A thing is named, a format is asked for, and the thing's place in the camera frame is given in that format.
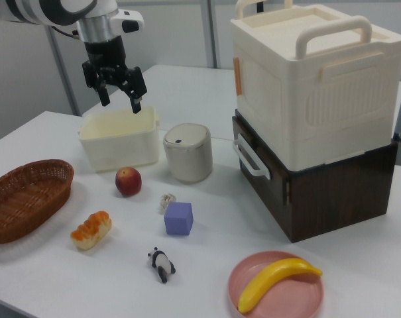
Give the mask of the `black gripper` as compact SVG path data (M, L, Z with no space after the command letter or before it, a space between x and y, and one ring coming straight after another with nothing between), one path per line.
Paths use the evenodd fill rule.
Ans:
M117 36L105 42L85 42L84 45L88 55L88 61L82 64L86 85L97 92L101 104L107 106L110 99L100 68L117 68L117 87L129 97L133 113L139 113L146 84L138 66L127 68L122 37Z

